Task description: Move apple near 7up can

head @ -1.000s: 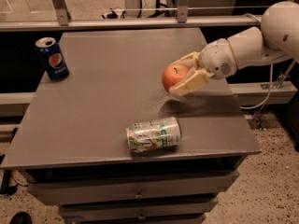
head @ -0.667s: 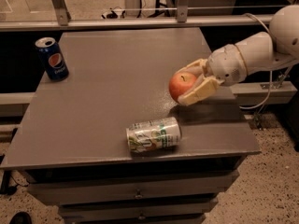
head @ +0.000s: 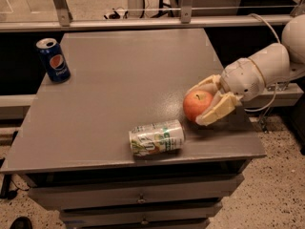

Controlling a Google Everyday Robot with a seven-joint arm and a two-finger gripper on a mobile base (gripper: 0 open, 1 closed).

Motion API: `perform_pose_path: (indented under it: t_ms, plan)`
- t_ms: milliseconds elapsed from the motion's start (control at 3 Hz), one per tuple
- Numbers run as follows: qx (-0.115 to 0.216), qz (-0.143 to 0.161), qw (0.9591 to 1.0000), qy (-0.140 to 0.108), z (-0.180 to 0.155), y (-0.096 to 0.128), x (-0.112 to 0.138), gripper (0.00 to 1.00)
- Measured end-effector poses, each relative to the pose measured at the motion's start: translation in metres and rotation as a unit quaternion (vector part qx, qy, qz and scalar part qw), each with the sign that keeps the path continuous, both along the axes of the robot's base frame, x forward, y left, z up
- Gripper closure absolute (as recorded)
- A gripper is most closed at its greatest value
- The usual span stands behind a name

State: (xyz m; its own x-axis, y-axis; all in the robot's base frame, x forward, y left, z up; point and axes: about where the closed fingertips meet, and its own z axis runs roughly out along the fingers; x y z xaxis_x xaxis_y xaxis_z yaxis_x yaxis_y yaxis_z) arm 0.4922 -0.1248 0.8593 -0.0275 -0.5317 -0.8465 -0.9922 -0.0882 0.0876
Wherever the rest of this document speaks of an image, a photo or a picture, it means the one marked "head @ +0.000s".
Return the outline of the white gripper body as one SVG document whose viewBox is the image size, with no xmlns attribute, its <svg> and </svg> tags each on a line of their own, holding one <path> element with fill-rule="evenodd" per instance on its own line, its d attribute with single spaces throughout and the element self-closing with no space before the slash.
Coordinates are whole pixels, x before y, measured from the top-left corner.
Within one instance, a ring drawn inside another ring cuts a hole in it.
<svg viewBox="0 0 305 229">
<path fill-rule="evenodd" d="M 240 58 L 228 65 L 221 74 L 220 82 L 226 93 L 232 92 L 243 101 L 254 99 L 265 88 L 258 67 L 249 58 Z"/>
</svg>

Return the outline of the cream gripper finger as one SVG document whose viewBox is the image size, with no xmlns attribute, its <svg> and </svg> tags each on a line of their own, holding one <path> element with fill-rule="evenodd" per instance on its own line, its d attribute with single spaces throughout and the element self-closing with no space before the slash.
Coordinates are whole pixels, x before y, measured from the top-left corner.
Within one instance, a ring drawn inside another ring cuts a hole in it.
<svg viewBox="0 0 305 229">
<path fill-rule="evenodd" d="M 239 106 L 241 104 L 240 99 L 240 96 L 236 96 L 232 92 L 225 94 L 217 92 L 208 109 L 195 118 L 195 123 L 200 126 L 208 126 L 215 123 Z"/>
<path fill-rule="evenodd" d="M 196 85 L 192 86 L 190 89 L 186 91 L 186 94 L 189 94 L 192 91 L 205 91 L 210 93 L 211 95 L 216 95 L 220 91 L 220 89 L 221 89 L 220 75 L 213 74 L 203 79 Z"/>
</svg>

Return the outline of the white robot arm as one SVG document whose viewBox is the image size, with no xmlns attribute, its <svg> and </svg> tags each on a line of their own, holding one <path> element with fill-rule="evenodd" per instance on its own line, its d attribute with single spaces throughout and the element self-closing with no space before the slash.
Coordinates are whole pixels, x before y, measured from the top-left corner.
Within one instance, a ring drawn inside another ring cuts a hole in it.
<svg viewBox="0 0 305 229">
<path fill-rule="evenodd" d="M 276 41 L 255 54 L 236 60 L 190 88 L 183 111 L 191 121 L 208 126 L 230 114 L 243 101 L 280 82 L 305 73 L 305 15 L 293 18 Z"/>
</svg>

